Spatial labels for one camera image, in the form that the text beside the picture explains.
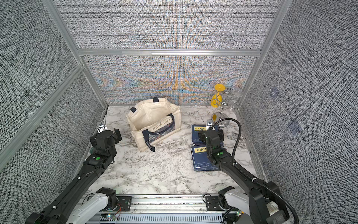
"marble tabletop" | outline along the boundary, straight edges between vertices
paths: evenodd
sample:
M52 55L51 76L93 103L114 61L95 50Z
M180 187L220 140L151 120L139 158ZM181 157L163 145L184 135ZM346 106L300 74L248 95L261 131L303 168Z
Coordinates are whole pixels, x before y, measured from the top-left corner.
M95 193L101 187L112 188L117 194L202 194L217 193L227 186L240 188L222 171L193 170L191 125L205 124L216 109L209 106L182 106L182 129L157 144L155 152L140 152L126 118L130 108L108 108L106 126L109 130L119 129L123 140L116 144L115 163L91 185L87 194ZM236 119L234 113L228 116ZM225 148L232 153L238 134L237 124L230 122L223 130ZM243 136L235 159L256 175Z

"aluminum frame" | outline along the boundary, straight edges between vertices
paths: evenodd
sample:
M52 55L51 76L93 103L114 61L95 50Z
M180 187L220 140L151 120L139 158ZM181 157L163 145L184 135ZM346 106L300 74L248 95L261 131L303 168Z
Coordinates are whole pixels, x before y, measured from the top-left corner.
M95 95L97 96L97 99L101 103L103 108L106 108L108 103L106 100L105 95L103 94L100 86L96 82L96 79L92 75L91 72L89 72L89 68L87 67L85 61L80 57L77 51L77 44L73 40L72 35L70 31L68 30L65 22L62 19L62 16L60 12L57 9L57 6L53 0L42 0L42 3L46 7L48 13L50 14L52 20L54 21L55 25L57 26L58 30L60 31L63 39L65 40L68 48L73 54L73 57L76 59L78 64L83 64L85 71L84 75L91 86L92 90L94 91Z
M79 75L84 67L82 64L69 74L65 80L57 87L57 89L48 97L48 99L40 106L34 115L26 122L22 129L10 140L10 142L0 151L0 171L7 165L10 159L25 143L27 138L32 134L35 128L41 123L44 117L50 112L55 103L62 97L62 94L72 84L73 80Z
M237 120L240 122L241 127L242 127L242 132L245 135L245 142L246 142L247 150L250 153L250 157L252 160L253 167L255 168L256 175L258 178L263 179L264 181L267 181L261 161L257 155L255 146L254 146L251 136L250 136L250 133L247 130L245 121L244 121L243 116L241 115L241 112L239 109L235 112L235 115L236 115Z
M282 0L281 4L279 6L279 9L277 10L277 12L275 14L275 18L272 21L271 27L268 30L267 36L266 36L265 41L263 42L263 45L261 48L261 50L262 50L261 56L258 57L256 62L254 63L252 70L243 86L243 89L242 89L243 96L239 99L239 102L238 102L239 108L242 106L242 104L245 100L245 97L247 96L247 93L249 92L249 90L252 86L252 83L253 83L258 71L260 70L260 67L266 57L266 54L270 49L270 46L279 30L279 27L286 15L291 3L292 3L292 0Z
M102 121L102 120L105 118L106 111L107 111L107 108L105 108L105 109L102 111L101 118L100 118L99 121ZM96 134L97 131L98 131L98 130L95 129L95 130L93 131L93 134L92 134L92 135ZM89 153L91 147L92 147L92 144L89 142L88 145L87 145L86 151L84 152L84 154L83 154L83 156L82 156L82 158L81 158L81 162L79 163L76 172L73 174L73 178L75 178L75 176L77 176L78 172L79 172L80 169L82 168L83 162L84 162L84 160L86 159L86 157L87 157L87 155L88 155L88 153Z
M120 56L260 56L261 50L251 49L77 49L80 56L120 55Z
M220 213L207 211L203 196L208 194L117 194L117 196L132 196L130 211L123 214L190 214L190 213ZM74 209L78 209L87 195L84 195ZM100 211L97 214L108 214Z

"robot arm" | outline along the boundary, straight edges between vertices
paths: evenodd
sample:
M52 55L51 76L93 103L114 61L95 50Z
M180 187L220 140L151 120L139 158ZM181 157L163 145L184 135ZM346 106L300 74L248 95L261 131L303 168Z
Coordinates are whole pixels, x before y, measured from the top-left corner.
M256 178L238 164L231 154L220 146L220 142L224 140L222 132L207 129L199 133L199 139L206 142L207 157L211 163L229 175L246 193L242 194L233 187L219 191L218 199L222 208L236 207L250 215L255 224L280 224L289 219L290 215L281 199L278 186L272 181L266 183Z
M32 213L25 223L67 223L71 212L81 199L82 195L84 195L93 182L104 173L107 167L114 163L114 157L117 154L115 144L120 140L122 140L122 138L118 129L115 129L115 133L110 130L105 130L100 134L91 137L90 141L95 151L83 163L83 167L78 175L50 205L44 208L41 213ZM91 203L89 203L88 206L90 204L95 204L93 208L91 208L92 210L101 210L103 209L103 206L108 209L115 208L115 206L117 206L116 191L101 188L97 191L96 197L91 199Z

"metal bracket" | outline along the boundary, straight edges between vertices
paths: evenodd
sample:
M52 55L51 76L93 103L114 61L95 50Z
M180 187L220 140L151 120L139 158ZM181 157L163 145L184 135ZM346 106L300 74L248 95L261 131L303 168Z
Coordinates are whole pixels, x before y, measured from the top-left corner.
M122 211L130 211L131 205L132 205L132 197L131 196L117 196L118 203L121 205L121 212ZM115 208L111 212L117 212L119 211L119 207Z
M225 211L219 206L218 196L206 196L206 210L208 211Z

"glass base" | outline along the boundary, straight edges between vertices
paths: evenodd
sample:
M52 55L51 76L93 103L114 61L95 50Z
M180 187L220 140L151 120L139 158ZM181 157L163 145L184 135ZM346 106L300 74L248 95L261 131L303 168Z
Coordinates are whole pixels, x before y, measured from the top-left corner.
M214 114L211 116L211 118L213 119L213 121L214 121L214 123L215 123L215 122L217 122L217 121L220 120L220 116L221 116L221 119L223 119L223 118L228 118L228 116L227 116L226 114L224 114L224 113L220 114L219 112L214 113ZM218 123L218 126L219 126L219 128L225 128L226 126L229 125L229 123L230 123L229 120L224 120L224 121Z

